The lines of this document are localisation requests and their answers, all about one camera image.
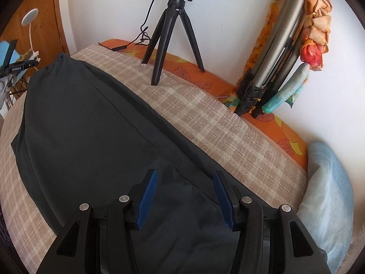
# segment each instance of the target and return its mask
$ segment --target tripod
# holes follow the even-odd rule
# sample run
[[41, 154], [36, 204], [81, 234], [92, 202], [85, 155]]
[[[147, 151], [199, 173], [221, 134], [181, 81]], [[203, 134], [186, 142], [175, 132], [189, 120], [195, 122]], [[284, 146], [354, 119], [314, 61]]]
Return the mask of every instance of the tripod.
[[156, 47], [156, 44], [159, 39], [157, 54], [155, 65], [153, 68], [153, 74], [151, 79], [151, 85], [158, 85], [158, 82], [161, 77], [162, 66], [165, 61], [167, 48], [170, 43], [172, 31], [174, 30], [174, 26], [177, 20], [177, 17], [180, 16], [182, 20], [182, 24], [184, 25], [185, 31], [188, 35], [190, 45], [193, 49], [193, 53], [198, 63], [198, 67], [202, 72], [205, 72], [203, 61], [200, 56], [198, 43], [196, 42], [196, 38], [194, 35], [193, 27], [191, 25], [190, 19], [184, 9], [185, 0], [169, 0], [167, 4], [166, 10], [163, 12], [156, 29], [152, 35], [150, 43], [147, 47], [145, 56], [143, 57], [142, 64], [147, 64], [151, 58], [152, 52]]

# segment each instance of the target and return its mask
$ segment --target round metal bolt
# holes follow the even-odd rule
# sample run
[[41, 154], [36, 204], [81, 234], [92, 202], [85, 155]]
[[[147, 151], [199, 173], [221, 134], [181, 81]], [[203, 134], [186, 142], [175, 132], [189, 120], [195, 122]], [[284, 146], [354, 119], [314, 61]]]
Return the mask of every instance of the round metal bolt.
[[291, 211], [291, 208], [289, 205], [282, 205], [282, 210], [285, 211], [285, 212], [290, 212]]
[[129, 197], [128, 196], [120, 196], [119, 197], [119, 202], [125, 203], [129, 201]]
[[80, 205], [79, 208], [80, 208], [81, 211], [88, 210], [89, 209], [89, 204], [83, 203], [83, 204]]
[[250, 204], [252, 203], [252, 199], [250, 197], [243, 197], [242, 199], [242, 202], [245, 203], [245, 204]]

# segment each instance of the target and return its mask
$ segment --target leaf pattern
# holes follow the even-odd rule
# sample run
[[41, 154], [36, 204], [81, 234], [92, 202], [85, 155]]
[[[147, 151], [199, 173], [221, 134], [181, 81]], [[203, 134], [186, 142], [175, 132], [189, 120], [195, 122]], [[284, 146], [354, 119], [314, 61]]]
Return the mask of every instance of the leaf pattern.
[[192, 84], [196, 85], [197, 87], [201, 88], [202, 90], [205, 90], [206, 92], [210, 90], [212, 87], [212, 83], [208, 81], [195, 81], [192, 82]]
[[289, 139], [282, 139], [278, 142], [278, 145], [291, 157], [294, 155], [294, 149], [290, 145]]
[[186, 81], [191, 82], [189, 73], [181, 66], [179, 68], [175, 69], [172, 73]]
[[256, 117], [258, 121], [272, 121], [274, 118], [275, 117], [272, 113], [265, 113]]

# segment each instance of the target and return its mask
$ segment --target beige plaid cloth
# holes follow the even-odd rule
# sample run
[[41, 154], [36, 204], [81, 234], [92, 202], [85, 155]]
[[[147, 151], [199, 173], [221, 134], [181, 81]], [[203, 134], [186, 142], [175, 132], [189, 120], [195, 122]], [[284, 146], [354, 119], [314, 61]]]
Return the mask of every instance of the beige plaid cloth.
[[[93, 45], [73, 56], [109, 73], [152, 106], [228, 172], [270, 205], [297, 210], [307, 187], [306, 173], [237, 115], [203, 90], [170, 73], [150, 85], [152, 67]], [[30, 274], [55, 238], [28, 195], [10, 143], [17, 134], [24, 97], [8, 113], [0, 137], [0, 203], [11, 239]]]

